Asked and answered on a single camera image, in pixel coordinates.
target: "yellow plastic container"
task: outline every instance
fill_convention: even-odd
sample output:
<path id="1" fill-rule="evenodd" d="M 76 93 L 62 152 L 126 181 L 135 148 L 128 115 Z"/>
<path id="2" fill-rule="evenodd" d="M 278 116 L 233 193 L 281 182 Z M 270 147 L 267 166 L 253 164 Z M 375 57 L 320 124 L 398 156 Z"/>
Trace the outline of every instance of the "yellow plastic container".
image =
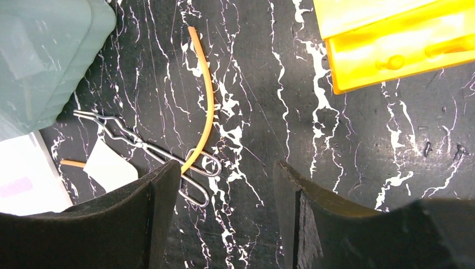
<path id="1" fill-rule="evenodd" d="M 475 0 L 314 0 L 335 94 L 475 59 Z"/>

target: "white paper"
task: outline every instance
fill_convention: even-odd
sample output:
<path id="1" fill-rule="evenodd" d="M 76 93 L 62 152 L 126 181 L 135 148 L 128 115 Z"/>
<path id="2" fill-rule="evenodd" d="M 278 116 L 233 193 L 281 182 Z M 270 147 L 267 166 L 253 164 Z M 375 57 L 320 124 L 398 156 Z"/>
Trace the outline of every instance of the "white paper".
<path id="1" fill-rule="evenodd" d="M 0 142 L 0 212 L 19 216 L 72 206 L 39 132 Z"/>
<path id="2" fill-rule="evenodd" d="M 84 171 L 106 192 L 111 192 L 138 179 L 137 170 L 101 139 L 97 139 L 91 156 L 84 166 Z"/>

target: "bent wire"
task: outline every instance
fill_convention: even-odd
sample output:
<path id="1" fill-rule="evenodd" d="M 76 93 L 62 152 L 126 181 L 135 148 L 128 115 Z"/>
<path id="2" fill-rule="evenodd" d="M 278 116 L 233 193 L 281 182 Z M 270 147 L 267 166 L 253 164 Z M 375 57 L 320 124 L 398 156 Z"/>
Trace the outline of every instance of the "bent wire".
<path id="1" fill-rule="evenodd" d="M 140 138 L 140 136 L 138 136 L 137 134 L 129 131 L 128 129 L 126 129 L 124 124 L 122 123 L 122 121 L 119 120 L 118 118 L 114 117 L 114 116 L 103 116 L 103 115 L 100 115 L 100 114 L 97 114 L 97 113 L 94 113 L 94 112 L 85 112 L 85 111 L 81 111 L 81 110 L 77 110 L 77 109 L 75 109 L 73 111 L 73 115 L 78 117 L 78 118 L 88 119 L 88 120 L 91 120 L 91 121 L 95 122 L 98 126 L 100 126 L 104 130 L 104 132 L 112 140 L 122 140 L 130 146 L 137 147 L 139 149 L 143 149 L 145 151 L 145 153 L 147 153 L 152 158 L 154 158 L 155 160 L 157 160 L 158 162 L 160 162 L 162 164 L 165 163 L 165 160 L 162 159 L 161 157 L 157 156 L 154 152 L 156 152 L 157 154 L 161 154 L 165 157 L 168 157 L 170 159 L 176 160 L 181 164 L 185 163 L 185 161 L 183 161 L 182 159 L 177 158 L 174 155 L 172 155 L 172 154 L 170 154 L 170 153 L 168 153 L 168 152 L 166 152 L 166 151 L 164 151 L 164 150 L 162 150 L 162 149 L 160 149 L 160 148 L 158 148 L 154 145 L 151 145 L 151 144 L 145 142 L 143 139 Z M 118 125 L 119 129 L 121 131 L 123 131 L 125 134 L 127 134 L 130 138 L 132 138 L 132 140 L 130 140 L 129 138 L 124 137 L 124 136 L 114 135 L 110 131 L 110 129 L 106 126 L 107 120 L 113 120 Z M 213 167 L 215 167 L 215 170 L 213 172 L 208 172 L 208 171 L 205 171 L 204 169 L 198 168 L 196 166 L 190 166 L 190 169 L 193 170 L 193 171 L 196 171 L 197 173 L 199 173 L 201 175 L 204 175 L 205 177 L 215 177 L 215 176 L 219 175 L 221 173 L 221 170 L 222 170 L 222 165 L 221 165 L 221 162 L 219 161 L 219 159 L 212 156 L 211 154 L 208 154 L 208 153 L 204 152 L 204 151 L 202 151 L 201 154 L 203 156 L 205 156 L 206 158 L 209 158 L 210 160 L 212 160 L 212 162 L 214 164 Z M 209 194 L 208 194 L 208 192 L 200 184 L 198 184 L 196 181 L 189 178 L 188 176 L 183 174 L 183 175 L 181 175 L 181 177 L 184 180 L 186 180 L 187 182 L 189 182 L 191 185 L 193 185 L 197 189 L 199 189 L 202 192 L 205 201 L 204 201 L 204 203 L 198 202 L 194 198 L 188 196 L 182 189 L 180 189 L 178 191 L 180 193 L 180 195 L 183 196 L 183 198 L 185 198 L 186 200 L 190 201 L 191 203 L 193 203 L 193 204 L 195 204 L 199 207 L 206 207 L 209 204 Z"/>

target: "clear plastic container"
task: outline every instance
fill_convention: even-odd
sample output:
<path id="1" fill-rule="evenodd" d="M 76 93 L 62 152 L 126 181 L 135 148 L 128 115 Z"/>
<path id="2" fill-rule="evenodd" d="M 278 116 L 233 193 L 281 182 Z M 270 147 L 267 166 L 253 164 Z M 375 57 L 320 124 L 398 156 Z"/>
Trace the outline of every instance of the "clear plastic container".
<path id="1" fill-rule="evenodd" d="M 103 0 L 2 1 L 0 141 L 54 123 L 115 27 Z"/>

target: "black marble surface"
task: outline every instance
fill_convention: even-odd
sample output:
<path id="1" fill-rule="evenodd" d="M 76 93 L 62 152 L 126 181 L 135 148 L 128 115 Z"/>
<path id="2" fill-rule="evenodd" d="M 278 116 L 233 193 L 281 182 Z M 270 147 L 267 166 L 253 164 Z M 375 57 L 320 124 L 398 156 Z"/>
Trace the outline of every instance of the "black marble surface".
<path id="1" fill-rule="evenodd" d="M 197 28 L 217 110 L 206 150 L 225 168 L 215 178 L 192 174 L 210 193 L 207 208 L 178 197 L 168 268 L 283 265 L 275 160 L 382 211 L 422 197 L 472 197 L 473 63 L 335 96 L 311 0 L 110 5 L 117 29 L 58 122 L 41 133 L 75 204 L 105 191 L 59 161 L 85 161 L 104 133 L 74 118 L 73 109 L 116 115 L 146 141 L 184 157 L 206 118 L 204 83 L 187 31 L 188 25 Z M 159 166 L 140 149 L 105 141 L 140 176 Z M 425 157 L 427 141 L 433 151 Z"/>

